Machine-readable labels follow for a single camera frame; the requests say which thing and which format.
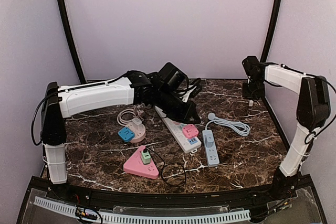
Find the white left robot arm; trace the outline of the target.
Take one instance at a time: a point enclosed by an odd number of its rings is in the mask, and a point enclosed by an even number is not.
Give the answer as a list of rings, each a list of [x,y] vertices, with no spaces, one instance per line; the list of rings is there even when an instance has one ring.
[[[193,101],[183,101],[178,90],[186,75],[176,67],[169,71],[145,74],[131,70],[122,76],[90,84],[58,86],[51,82],[41,109],[40,140],[46,153],[53,191],[63,201],[74,197],[74,189],[67,182],[65,119],[73,115],[114,105],[145,104],[160,108],[176,122],[199,124],[201,122]]]

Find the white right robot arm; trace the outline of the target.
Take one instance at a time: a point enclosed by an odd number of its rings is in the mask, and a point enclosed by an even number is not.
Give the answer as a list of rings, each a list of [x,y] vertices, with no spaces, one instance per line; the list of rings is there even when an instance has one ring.
[[[245,99],[255,102],[264,97],[266,83],[298,95],[296,132],[279,167],[284,177],[292,177],[309,156],[314,139],[328,127],[326,120],[331,114],[328,81],[284,64],[260,62],[255,56],[246,57],[242,65],[247,76],[243,84]]]

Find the light blue cube adapter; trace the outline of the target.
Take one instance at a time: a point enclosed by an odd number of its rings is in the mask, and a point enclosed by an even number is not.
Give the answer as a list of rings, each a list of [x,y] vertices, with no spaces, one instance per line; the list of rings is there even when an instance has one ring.
[[[214,146],[214,137],[212,133],[206,133],[204,135],[204,142],[207,148],[212,148]]]

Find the pink square plug adapter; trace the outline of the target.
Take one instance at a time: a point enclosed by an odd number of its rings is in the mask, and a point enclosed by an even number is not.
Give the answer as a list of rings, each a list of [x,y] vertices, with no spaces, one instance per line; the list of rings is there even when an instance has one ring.
[[[192,139],[198,136],[199,130],[194,124],[188,124],[182,128],[182,133],[187,139]]]

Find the white multi-socket power strip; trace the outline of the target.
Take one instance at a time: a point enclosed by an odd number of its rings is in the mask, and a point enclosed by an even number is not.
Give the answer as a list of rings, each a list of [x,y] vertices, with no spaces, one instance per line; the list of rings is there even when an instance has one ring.
[[[183,152],[186,154],[197,152],[197,149],[201,147],[201,141],[198,139],[197,136],[195,136],[193,139],[188,139],[183,134],[183,127],[186,126],[186,124],[172,121],[158,107],[155,107],[155,110],[158,116],[162,119],[162,121],[168,128],[169,132],[173,135],[174,139],[177,141]]]

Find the light blue power strip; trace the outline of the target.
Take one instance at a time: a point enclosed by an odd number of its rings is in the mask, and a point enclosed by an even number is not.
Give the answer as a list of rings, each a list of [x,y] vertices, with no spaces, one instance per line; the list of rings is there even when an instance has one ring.
[[[202,137],[204,142],[207,165],[208,167],[217,167],[219,165],[219,157],[214,141],[213,132],[211,130],[203,130]]]

